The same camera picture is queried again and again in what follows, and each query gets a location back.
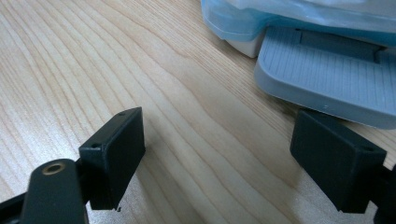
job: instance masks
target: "light blue plastic case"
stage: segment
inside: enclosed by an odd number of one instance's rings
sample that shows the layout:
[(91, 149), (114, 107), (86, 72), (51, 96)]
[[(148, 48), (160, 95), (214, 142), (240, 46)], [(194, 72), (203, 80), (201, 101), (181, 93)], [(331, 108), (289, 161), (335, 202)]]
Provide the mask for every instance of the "light blue plastic case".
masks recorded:
[(205, 24), (221, 39), (248, 42), (268, 26), (292, 27), (343, 35), (387, 47), (396, 47), (396, 34), (317, 25), (265, 13), (253, 8), (238, 9), (225, 0), (202, 0)]
[(396, 128), (396, 53), (323, 33), (269, 27), (254, 76), (267, 93), (342, 119)]

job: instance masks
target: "black plastic part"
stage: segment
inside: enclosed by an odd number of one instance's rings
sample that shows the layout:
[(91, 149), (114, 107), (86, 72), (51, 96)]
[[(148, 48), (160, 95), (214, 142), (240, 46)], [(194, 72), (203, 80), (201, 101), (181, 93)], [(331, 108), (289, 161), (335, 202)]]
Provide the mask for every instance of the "black plastic part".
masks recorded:
[(21, 218), (25, 193), (0, 203), (0, 224), (16, 224)]
[(364, 213), (387, 152), (310, 110), (300, 110), (290, 151), (338, 210)]
[(50, 161), (32, 172), (21, 224), (36, 223), (88, 223), (73, 161)]
[(84, 169), (81, 164), (81, 159), (76, 161), (76, 168), (78, 173), (79, 185), (82, 192), (82, 201), (86, 204), (92, 196), (92, 187), (94, 185), (95, 177), (98, 174), (89, 173), (87, 169)]
[(390, 171), (383, 168), (375, 180), (373, 203), (378, 207), (375, 224), (396, 223), (396, 166)]
[(117, 209), (145, 151), (141, 107), (120, 112), (79, 148), (83, 172), (97, 174), (92, 209)]

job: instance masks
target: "wooden table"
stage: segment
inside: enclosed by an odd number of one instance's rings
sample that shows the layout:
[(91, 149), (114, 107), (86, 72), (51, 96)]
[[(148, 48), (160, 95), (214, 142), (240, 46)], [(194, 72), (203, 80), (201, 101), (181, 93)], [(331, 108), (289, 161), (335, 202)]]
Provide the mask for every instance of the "wooden table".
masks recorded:
[[(338, 213), (299, 167), (297, 106), (256, 87), (256, 60), (206, 28), (198, 0), (2, 0), (0, 57), (0, 201), (142, 106), (147, 153), (121, 212), (89, 209), (91, 223), (372, 222), (374, 205)], [(395, 131), (348, 126), (394, 165)]]

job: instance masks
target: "ridged plastic surface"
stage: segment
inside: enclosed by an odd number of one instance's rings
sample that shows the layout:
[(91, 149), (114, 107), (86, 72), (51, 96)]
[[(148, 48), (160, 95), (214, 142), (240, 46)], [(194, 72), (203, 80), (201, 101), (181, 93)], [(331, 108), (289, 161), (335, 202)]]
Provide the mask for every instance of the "ridged plastic surface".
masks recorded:
[(270, 27), (255, 68), (281, 99), (342, 119), (396, 128), (396, 56), (335, 35)]

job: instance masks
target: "wood grain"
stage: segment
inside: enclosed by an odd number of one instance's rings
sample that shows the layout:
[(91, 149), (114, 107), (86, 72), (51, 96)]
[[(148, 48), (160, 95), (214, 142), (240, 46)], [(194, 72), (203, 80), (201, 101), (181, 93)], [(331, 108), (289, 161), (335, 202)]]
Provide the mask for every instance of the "wood grain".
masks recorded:
[[(142, 106), (147, 154), (121, 212), (89, 210), (91, 223), (371, 223), (374, 205), (338, 213), (294, 161), (297, 106), (260, 91), (254, 64), (197, 0), (1, 0), (0, 201)], [(395, 131), (347, 125), (394, 165)]]

